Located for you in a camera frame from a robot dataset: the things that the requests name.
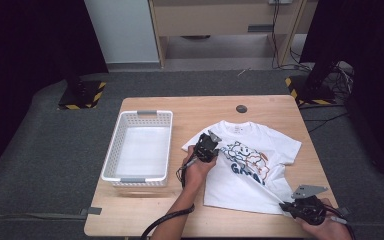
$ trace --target hand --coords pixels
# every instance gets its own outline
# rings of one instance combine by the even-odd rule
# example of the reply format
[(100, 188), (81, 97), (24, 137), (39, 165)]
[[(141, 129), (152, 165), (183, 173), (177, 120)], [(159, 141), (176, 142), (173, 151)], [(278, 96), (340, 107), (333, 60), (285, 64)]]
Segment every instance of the hand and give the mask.
[[(183, 164), (186, 164), (192, 155), (194, 147), (193, 145), (188, 147), (188, 155), (183, 159)], [(204, 184), (208, 172), (216, 165), (216, 160), (217, 157), (214, 157), (211, 162), (206, 163), (197, 159), (195, 163), (190, 165), (186, 170), (184, 189), (197, 192)]]
[[(329, 199), (320, 199), (324, 204), (332, 206)], [(351, 235), (346, 226), (341, 223), (335, 222), (330, 217), (335, 216), (331, 212), (326, 213), (326, 219), (320, 225), (310, 225), (301, 218), (296, 218), (295, 221), (299, 223), (306, 232), (314, 235), (319, 240), (351, 240)]]

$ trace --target person's arm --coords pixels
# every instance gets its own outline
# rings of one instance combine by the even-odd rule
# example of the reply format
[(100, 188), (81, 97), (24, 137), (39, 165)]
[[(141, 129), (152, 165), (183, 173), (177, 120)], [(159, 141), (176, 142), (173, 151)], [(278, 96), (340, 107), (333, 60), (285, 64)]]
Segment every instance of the person's arm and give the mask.
[[(193, 147), (194, 146), (189, 146), (188, 156), (183, 160), (183, 164), (185, 164), (189, 157), (192, 155)], [(193, 205), (199, 190), (201, 189), (202, 185), (204, 185), (208, 172), (215, 165), (216, 159), (213, 159), (209, 163), (204, 163), (197, 160), (187, 168), (185, 176), (185, 187), (172, 207), (168, 210), (167, 214), (188, 209)], [(157, 228), (155, 228), (154, 233), (151, 236), (151, 240), (180, 239), (187, 219), (188, 214), (181, 215), (161, 223), (157, 226)]]
[[(324, 204), (332, 206), (329, 199), (320, 199)], [(320, 225), (310, 225), (306, 221), (296, 218), (296, 222), (299, 223), (304, 231), (312, 234), (318, 240), (351, 240), (351, 235), (347, 227), (341, 223), (335, 222), (330, 219), (334, 216), (333, 213), (327, 212), (326, 219)]]

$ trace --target black round hole cover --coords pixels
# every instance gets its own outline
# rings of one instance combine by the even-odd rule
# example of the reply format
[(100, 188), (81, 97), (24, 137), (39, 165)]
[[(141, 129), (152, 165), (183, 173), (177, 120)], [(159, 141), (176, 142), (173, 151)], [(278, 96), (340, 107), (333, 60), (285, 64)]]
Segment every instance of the black round hole cover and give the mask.
[(236, 107), (236, 111), (238, 111), (239, 113), (246, 113), (247, 110), (248, 110), (248, 108), (244, 105), (238, 105)]

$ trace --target white wall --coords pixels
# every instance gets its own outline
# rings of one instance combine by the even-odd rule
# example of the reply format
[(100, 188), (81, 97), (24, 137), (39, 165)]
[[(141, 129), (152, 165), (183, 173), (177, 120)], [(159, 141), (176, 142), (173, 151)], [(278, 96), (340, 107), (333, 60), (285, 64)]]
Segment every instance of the white wall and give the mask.
[(148, 0), (85, 0), (106, 63), (159, 62)]

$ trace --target table top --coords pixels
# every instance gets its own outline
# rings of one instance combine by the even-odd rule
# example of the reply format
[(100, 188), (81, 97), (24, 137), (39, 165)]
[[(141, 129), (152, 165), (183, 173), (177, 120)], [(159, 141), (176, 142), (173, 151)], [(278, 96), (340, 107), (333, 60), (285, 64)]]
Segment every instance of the table top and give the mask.
[[(236, 111), (238, 105), (246, 113)], [(337, 202), (311, 142), (295, 100), (287, 95), (152, 97), (126, 98), (121, 111), (170, 110), (173, 112), (169, 176), (164, 188), (115, 188), (98, 180), (91, 207), (102, 208), (100, 215), (89, 214), (84, 231), (89, 236), (141, 236), (163, 216), (180, 194), (176, 170), (186, 153), (181, 149), (191, 137), (221, 120), (231, 123), (251, 121), (266, 125), (302, 142), (294, 164), (286, 167), (285, 178), (293, 190), (300, 184), (328, 187), (318, 195)], [(309, 237), (292, 218), (283, 215), (242, 212), (203, 206), (204, 187), (188, 217), (183, 237)]]

